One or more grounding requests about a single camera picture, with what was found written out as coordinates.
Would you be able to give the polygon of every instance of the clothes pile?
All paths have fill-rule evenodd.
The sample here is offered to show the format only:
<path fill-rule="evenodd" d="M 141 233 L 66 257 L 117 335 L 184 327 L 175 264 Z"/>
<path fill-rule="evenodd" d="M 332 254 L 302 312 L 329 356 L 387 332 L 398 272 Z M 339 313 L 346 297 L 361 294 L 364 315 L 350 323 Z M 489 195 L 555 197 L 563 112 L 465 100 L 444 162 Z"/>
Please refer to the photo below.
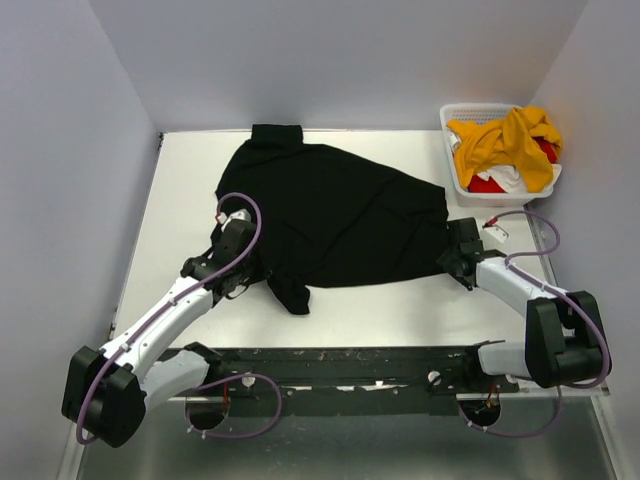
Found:
<path fill-rule="evenodd" d="M 562 136 L 539 107 L 514 107 L 505 118 L 477 125 L 451 120 L 458 180 L 472 193 L 539 193 L 562 167 Z"/>
<path fill-rule="evenodd" d="M 300 126 L 254 125 L 216 195 L 242 192 L 260 206 L 261 269 L 293 314 L 309 313 L 309 289 L 410 280 L 442 273 L 448 247 L 442 187 L 327 145 Z M 246 208 L 229 199 L 225 213 Z M 212 242 L 220 227 L 212 233 Z"/>

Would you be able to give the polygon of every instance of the white wall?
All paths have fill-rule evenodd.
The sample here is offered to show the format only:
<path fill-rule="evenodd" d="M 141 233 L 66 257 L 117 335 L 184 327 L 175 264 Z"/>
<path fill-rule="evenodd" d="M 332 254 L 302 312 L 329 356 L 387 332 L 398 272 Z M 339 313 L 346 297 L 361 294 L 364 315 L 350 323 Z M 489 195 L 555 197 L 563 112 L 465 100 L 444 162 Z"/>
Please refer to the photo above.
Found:
<path fill-rule="evenodd" d="M 157 134 L 86 0 L 0 16 L 0 478 L 55 478 L 66 369 L 104 340 Z"/>
<path fill-rule="evenodd" d="M 566 141 L 556 193 L 561 284 L 598 298 L 613 353 L 609 385 L 640 472 L 640 3 L 591 0 L 535 96 Z"/>
<path fill-rule="evenodd" d="M 526 103 L 586 0 L 90 0 L 163 130 L 437 128 Z"/>

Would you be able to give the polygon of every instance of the floor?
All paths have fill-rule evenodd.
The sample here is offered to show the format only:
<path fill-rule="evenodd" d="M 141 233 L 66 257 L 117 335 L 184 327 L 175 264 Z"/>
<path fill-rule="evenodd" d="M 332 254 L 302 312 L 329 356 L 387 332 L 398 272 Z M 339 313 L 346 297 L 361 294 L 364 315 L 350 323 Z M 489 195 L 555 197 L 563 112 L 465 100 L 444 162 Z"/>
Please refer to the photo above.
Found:
<path fill-rule="evenodd" d="M 553 400 L 504 402 L 499 425 L 532 430 Z M 264 419 L 232 419 L 234 433 Z M 560 423 L 529 440 L 490 437 L 458 417 L 286 417 L 252 440 L 203 441 L 187 434 L 184 403 L 172 401 L 145 419 L 123 447 L 85 450 L 80 480 L 545 480 L 614 479 L 589 398 L 567 402 Z"/>

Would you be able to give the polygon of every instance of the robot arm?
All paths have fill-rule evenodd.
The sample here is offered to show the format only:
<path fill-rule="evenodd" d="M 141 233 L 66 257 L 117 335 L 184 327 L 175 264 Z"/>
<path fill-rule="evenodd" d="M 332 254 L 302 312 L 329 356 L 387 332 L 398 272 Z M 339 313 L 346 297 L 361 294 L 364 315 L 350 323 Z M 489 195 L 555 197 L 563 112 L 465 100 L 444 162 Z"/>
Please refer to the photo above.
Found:
<path fill-rule="evenodd" d="M 208 352 L 184 350 L 157 360 L 191 323 L 252 277 L 256 262 L 251 253 L 229 268 L 255 237 L 257 227 L 248 218 L 246 211 L 231 215 L 214 248 L 188 259 L 169 291 L 131 328 L 98 351 L 85 346 L 73 356 L 62 405 L 65 417 L 118 447 L 137 430 L 145 412 L 203 383 L 211 370 Z"/>
<path fill-rule="evenodd" d="M 569 385 L 595 378 L 603 366 L 603 352 L 594 332 L 562 299 L 516 274 L 505 263 L 505 255 L 485 251 L 473 218 L 449 222 L 450 248 L 440 257 L 446 273 L 468 290 L 486 290 L 525 318 L 523 342 L 485 343 L 472 347 L 479 369 L 487 375 L 511 375 L 535 381 L 543 388 Z M 566 295 L 584 310 L 604 338 L 595 298 L 587 292 Z"/>
<path fill-rule="evenodd" d="M 226 378 L 236 370 L 255 372 L 255 366 L 252 365 L 256 364 L 247 362 L 242 355 L 233 353 L 223 359 L 198 344 L 187 346 L 171 359 L 158 362 L 165 350 L 193 321 L 253 276 L 257 267 L 254 255 L 249 254 L 242 261 L 237 260 L 240 256 L 244 257 L 250 245 L 255 243 L 257 226 L 251 223 L 246 211 L 236 212 L 227 219 L 222 230 L 212 251 L 188 259 L 180 277 L 167 294 L 136 324 L 100 350 L 82 347 L 73 356 L 62 406 L 65 417 L 81 423 L 86 430 L 112 447 L 118 447 L 135 433 L 147 411 L 169 398 L 199 387 L 206 380 Z M 490 381 L 488 376 L 509 374 L 533 379 L 543 387 L 550 387 L 586 380 L 598 374 L 602 368 L 602 352 L 598 343 L 583 323 L 572 318 L 572 312 L 563 302 L 507 269 L 501 253 L 484 251 L 475 219 L 449 222 L 449 233 L 451 247 L 439 260 L 444 271 L 469 290 L 479 287 L 496 295 L 523 315 L 527 322 L 523 343 L 485 343 L 466 347 L 466 356 L 455 361 L 470 361 L 474 373 L 462 375 L 455 387 L 449 385 L 449 396 L 455 398 L 459 391 L 475 391 L 478 386 L 482 388 L 485 380 Z M 224 272 L 224 275 L 214 275 L 216 272 Z M 588 311 L 602 331 L 593 297 L 585 292 L 568 295 L 572 295 Z M 563 327 L 573 329 L 574 335 L 565 338 Z M 366 357 L 367 349 L 360 350 Z M 400 379 L 404 377 L 407 379 L 404 387 L 408 387 L 408 384 L 415 382 L 416 374 L 424 374 L 426 378 L 430 365 L 433 366 L 433 359 L 417 362 L 412 357 L 409 362 L 401 360 L 394 363 L 395 356 L 434 355 L 431 352 L 432 349 L 424 353 L 390 349 L 387 354 L 391 355 L 391 360 L 383 360 L 378 370 L 392 368 L 388 377 L 398 382 L 400 387 L 403 386 Z M 284 382 L 295 383 L 299 380 L 296 372 L 305 372 L 303 377 L 306 383 L 303 385 L 311 385 L 304 387 L 309 389 L 308 395 L 314 393 L 315 386 L 326 389 L 327 386 L 335 388 L 335 385 L 345 385 L 345 378 L 351 379 L 347 381 L 353 381 L 356 385 L 375 384 L 375 388 L 378 388 L 380 373 L 375 373 L 376 369 L 372 369 L 371 365 L 378 361 L 380 351 L 372 354 L 369 363 L 360 361 L 360 354 L 350 356 L 351 353 L 345 351 L 343 355 L 341 351 L 335 352 L 345 362 L 343 368 L 351 374 L 348 371 L 327 370 L 332 367 L 331 362 L 321 361 L 318 362 L 317 372 L 313 373 L 314 370 L 308 370 L 311 365 L 309 359 L 285 350 L 270 354 L 275 355 L 272 364 L 269 362 L 274 357 L 265 357 L 260 368 L 273 370 L 281 369 L 282 365 L 291 365 L 284 371 L 278 370 L 283 372 L 278 382 L 280 385 L 287 384 Z M 325 352 L 321 352 L 320 358 L 325 355 Z M 458 358 L 447 354 L 444 357 L 447 359 L 443 362 L 449 362 L 451 357 Z M 417 371 L 412 370 L 408 375 L 404 373 L 407 368 Z M 92 384 L 97 388 L 90 395 L 88 392 L 91 392 Z M 358 399 L 356 393 L 349 395 L 349 398 Z M 358 411 L 370 403 L 370 398 L 357 406 Z M 399 399 L 394 399 L 395 408 L 399 404 Z M 409 408 L 415 409 L 419 404 L 410 401 L 407 411 L 413 411 Z M 85 407 L 86 416 L 82 418 L 81 411 Z"/>

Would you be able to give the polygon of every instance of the wire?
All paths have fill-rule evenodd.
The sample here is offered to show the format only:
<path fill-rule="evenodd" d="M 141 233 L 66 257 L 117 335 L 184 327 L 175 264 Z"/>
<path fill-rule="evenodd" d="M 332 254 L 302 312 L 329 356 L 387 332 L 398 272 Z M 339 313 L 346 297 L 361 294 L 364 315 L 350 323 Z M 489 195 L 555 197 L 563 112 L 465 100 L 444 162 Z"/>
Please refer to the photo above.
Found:
<path fill-rule="evenodd" d="M 491 387 L 489 388 L 489 395 L 487 395 L 486 400 L 484 401 L 485 405 L 487 406 L 487 408 L 491 408 L 491 397 L 493 397 L 493 394 L 496 391 L 496 380 L 494 379 L 493 382 L 491 382 Z"/>
<path fill-rule="evenodd" d="M 537 437 L 538 435 L 542 435 L 544 433 L 547 433 L 549 430 L 551 430 L 551 428 L 556 424 L 556 422 L 560 418 L 560 414 L 564 410 L 564 400 L 562 398 L 562 391 L 560 390 L 560 387 L 556 387 L 556 389 L 558 390 L 558 403 L 556 404 L 556 410 L 553 414 L 553 417 L 551 417 L 551 420 L 549 420 L 549 422 L 545 426 L 539 428 L 538 430 L 534 430 L 533 432 L 512 433 L 512 432 L 505 432 L 503 430 L 497 430 L 494 428 L 481 427 L 480 425 L 477 425 L 473 423 L 471 420 L 469 420 L 469 417 L 467 417 L 467 414 L 464 413 L 464 410 L 462 410 L 462 407 L 460 406 L 459 403 L 458 403 L 458 413 L 464 419 L 465 423 L 469 428 L 473 428 L 474 430 L 478 430 L 479 432 L 482 432 L 482 433 L 488 433 L 489 435 L 493 435 L 496 437 L 503 437 L 503 438 Z"/>
<path fill-rule="evenodd" d="M 217 387 L 218 385 L 222 385 L 223 383 L 227 383 L 227 382 L 233 382 L 234 380 L 241 380 L 243 378 L 257 378 L 259 380 L 264 380 L 265 382 L 267 382 L 269 385 L 271 385 L 271 387 L 273 388 L 273 390 L 276 392 L 276 399 L 278 401 L 278 405 L 276 406 L 276 412 L 273 414 L 273 417 L 271 417 L 271 420 L 269 420 L 269 422 L 262 428 L 259 428 L 258 430 L 254 430 L 253 432 L 248 432 L 248 433 L 237 433 L 237 434 L 231 434 L 231 433 L 216 433 L 216 432 L 211 432 L 208 430 L 199 430 L 197 428 L 195 428 L 193 426 L 193 422 L 191 421 L 191 410 L 188 409 L 187 410 L 187 414 L 186 414 L 186 418 L 187 421 L 189 422 L 189 431 L 191 431 L 192 429 L 195 430 L 196 432 L 207 436 L 207 437 L 213 437 L 213 438 L 227 438 L 230 440 L 244 440 L 246 438 L 253 438 L 253 437 L 257 437 L 258 435 L 262 435 L 264 432 L 266 432 L 267 430 L 269 430 L 271 427 L 273 427 L 276 422 L 278 421 L 278 419 L 280 418 L 280 414 L 282 413 L 282 393 L 280 393 L 280 388 L 278 387 L 278 384 L 276 382 L 273 381 L 273 379 L 271 379 L 270 377 L 267 377 L 266 375 L 262 375 L 260 373 L 239 373 L 238 375 L 232 375 L 230 377 L 226 377 L 223 378 L 221 380 L 216 380 L 215 382 L 211 382 L 211 383 L 207 383 L 206 385 L 202 385 L 198 388 L 196 388 L 196 391 L 200 391 L 200 390 L 205 390 L 208 388 L 213 388 L 213 387 Z"/>
<path fill-rule="evenodd" d="M 251 205 L 251 207 L 253 207 L 253 210 L 256 213 L 256 231 L 253 234 L 253 238 L 249 242 L 249 245 L 247 245 L 247 248 L 245 248 L 240 255 L 238 255 L 236 258 L 234 258 L 231 262 L 229 262 L 227 265 L 222 267 L 220 270 L 200 280 L 198 283 L 195 283 L 190 287 L 185 288 L 183 291 L 181 291 L 175 297 L 173 297 L 171 301 L 168 301 L 164 305 L 160 306 L 155 312 L 153 312 L 149 316 L 149 318 L 140 326 L 140 328 L 138 328 L 138 330 L 136 330 L 133 334 L 131 334 L 129 338 L 125 341 L 125 343 L 120 348 L 118 348 L 118 350 L 116 350 L 115 353 L 105 362 L 105 364 L 98 371 L 98 374 L 94 377 L 93 381 L 89 385 L 87 394 L 85 395 L 84 400 L 82 401 L 82 405 L 80 406 L 80 412 L 78 413 L 78 420 L 76 422 L 76 440 L 81 445 L 88 445 L 90 443 L 93 443 L 97 439 L 96 437 L 85 438 L 84 435 L 82 434 L 82 429 L 84 428 L 84 422 L 87 417 L 89 405 L 91 403 L 91 400 L 93 399 L 93 396 L 96 393 L 96 390 L 98 389 L 98 386 L 100 385 L 100 381 L 102 380 L 102 378 L 104 378 L 107 371 L 115 364 L 116 360 L 120 358 L 120 356 L 129 349 L 129 346 L 131 346 L 138 338 L 140 338 L 140 336 L 156 320 L 158 320 L 158 318 L 160 318 L 165 312 L 173 308 L 177 302 L 182 300 L 187 295 L 198 290 L 200 287 L 210 282 L 211 280 L 224 275 L 229 270 L 234 268 L 242 260 L 244 260 L 247 257 L 247 255 L 249 255 L 249 253 L 256 246 L 256 243 L 258 243 L 258 238 L 260 237 L 260 232 L 262 231 L 262 214 L 260 212 L 260 208 L 251 197 L 245 195 L 244 193 L 233 192 L 233 193 L 228 193 L 227 195 L 224 195 L 218 201 L 218 207 L 217 207 L 218 214 L 221 212 L 222 205 L 224 204 L 224 202 L 226 202 L 229 198 L 240 198 L 242 200 L 245 200 L 247 203 L 249 203 L 249 205 Z"/>
<path fill-rule="evenodd" d="M 222 404 L 225 410 L 229 408 L 229 382 L 224 384 L 224 396 L 222 397 Z"/>
<path fill-rule="evenodd" d="M 598 376 L 593 381 L 589 383 L 572 383 L 572 384 L 568 384 L 567 386 L 572 388 L 579 388 L 579 389 L 589 389 L 589 388 L 597 387 L 604 381 L 605 378 L 607 378 L 607 375 L 609 374 L 609 370 L 611 368 L 611 352 L 609 351 L 609 347 L 607 346 L 607 341 L 604 339 L 604 336 L 602 335 L 598 327 L 596 327 L 596 324 L 593 322 L 593 320 L 591 320 L 587 312 L 585 312 L 576 302 L 574 302 L 571 298 L 569 298 L 564 292 L 562 292 L 561 290 L 555 287 L 552 287 L 551 285 L 545 282 L 541 282 L 533 275 L 528 274 L 527 272 L 519 268 L 517 265 L 514 265 L 512 263 L 512 260 L 514 258 L 541 257 L 543 255 L 547 255 L 552 252 L 555 252 L 560 246 L 560 232 L 558 231 L 558 228 L 550 220 L 547 220 L 542 215 L 538 215 L 537 213 L 529 212 L 526 210 L 512 210 L 509 212 L 500 213 L 495 217 L 493 217 L 491 221 L 495 223 L 499 218 L 506 217 L 507 215 L 517 215 L 517 214 L 523 214 L 523 215 L 537 218 L 538 220 L 546 224 L 549 228 L 551 228 L 551 230 L 553 230 L 553 233 L 555 235 L 555 243 L 551 247 L 547 248 L 546 250 L 534 251 L 534 252 L 512 253 L 511 255 L 507 255 L 507 257 L 504 259 L 504 263 L 509 270 L 514 272 L 520 278 L 523 278 L 524 280 L 535 285 L 536 287 L 541 288 L 542 290 L 546 290 L 547 292 L 552 293 L 556 297 L 560 298 L 563 302 L 569 305 L 573 309 L 573 311 L 580 316 L 580 318 L 582 318 L 584 323 L 587 325 L 589 330 L 591 330 L 593 335 L 596 337 L 596 340 L 598 341 L 598 347 L 600 347 L 600 351 L 602 352 L 602 368 L 600 369 L 600 373 L 598 374 Z"/>
<path fill-rule="evenodd" d="M 609 352 L 609 347 L 607 346 L 607 342 L 604 339 L 604 336 L 602 335 L 602 333 L 600 332 L 598 327 L 596 327 L 595 323 L 589 317 L 589 315 L 576 302 L 571 300 L 571 298 L 569 298 L 564 292 L 558 290 L 557 288 L 552 287 L 551 285 L 548 285 L 545 282 L 541 282 L 540 280 L 538 280 L 533 275 L 528 274 L 527 272 L 525 272 L 524 270 L 522 270 L 521 268 L 519 268 L 518 266 L 516 266 L 516 265 L 514 265 L 512 263 L 514 258 L 519 258 L 519 257 L 541 257 L 543 255 L 548 255 L 548 254 L 550 254 L 552 252 L 555 252 L 558 249 L 558 247 L 560 246 L 560 231 L 553 224 L 553 222 L 551 222 L 550 220 L 546 219 L 542 215 L 538 215 L 537 213 L 529 212 L 527 210 L 511 210 L 511 211 L 508 211 L 508 212 L 499 213 L 498 215 L 493 217 L 491 220 L 489 220 L 485 224 L 485 227 L 495 225 L 495 223 L 498 221 L 498 219 L 500 219 L 502 217 L 506 217 L 508 215 L 527 215 L 529 217 L 534 217 L 534 218 L 537 218 L 538 220 L 542 221 L 545 225 L 547 225 L 549 228 L 551 228 L 551 230 L 553 230 L 553 233 L 555 235 L 555 242 L 551 247 L 548 247 L 548 248 L 546 248 L 544 250 L 533 251 L 533 252 L 512 253 L 511 255 L 507 255 L 507 257 L 504 259 L 504 263 L 505 263 L 505 265 L 507 266 L 507 268 L 509 270 L 514 272 L 520 278 L 522 278 L 522 279 L 526 280 L 527 282 L 531 283 L 532 285 L 535 285 L 536 287 L 541 288 L 542 290 L 546 290 L 547 292 L 552 293 L 556 297 L 560 298 L 562 301 L 564 301 L 566 304 L 568 304 L 573 309 L 573 311 L 575 311 L 582 318 L 582 320 L 584 320 L 585 324 L 593 332 L 594 336 L 596 337 L 596 339 L 598 341 L 598 346 L 600 347 L 600 351 L 602 352 L 602 369 L 600 370 L 600 373 L 598 374 L 598 376 L 593 381 L 591 381 L 589 383 L 572 383 L 572 384 L 568 384 L 567 386 L 568 387 L 572 387 L 572 388 L 580 388 L 580 389 L 587 389 L 587 388 L 597 387 L 607 377 L 607 375 L 609 373 L 609 368 L 611 367 L 611 354 Z M 469 418 L 464 413 L 464 411 L 462 410 L 462 407 L 459 404 L 458 404 L 458 412 L 460 413 L 460 416 L 462 416 L 462 418 L 465 420 L 465 422 L 466 422 L 468 427 L 473 428 L 475 430 L 478 430 L 480 432 L 484 432 L 484 433 L 488 433 L 490 435 L 495 435 L 495 436 L 504 437 L 504 438 L 531 438 L 531 437 L 536 437 L 538 435 L 542 435 L 542 434 L 548 432 L 555 425 L 555 423 L 558 421 L 558 419 L 560 418 L 560 415 L 561 415 L 561 413 L 562 413 L 562 411 L 564 409 L 564 399 L 562 397 L 562 390 L 560 389 L 560 386 L 557 386 L 556 390 L 558 391 L 558 402 L 556 404 L 556 410 L 555 410 L 555 413 L 554 413 L 553 417 L 551 418 L 551 420 L 549 420 L 549 422 L 545 426 L 543 426 L 542 428 L 540 428 L 538 430 L 535 430 L 533 432 L 529 432 L 529 433 L 511 433 L 511 432 L 505 432 L 505 431 L 502 431 L 502 430 L 489 429 L 487 427 L 481 427 L 480 425 L 476 425 L 471 420 L 469 420 Z"/>

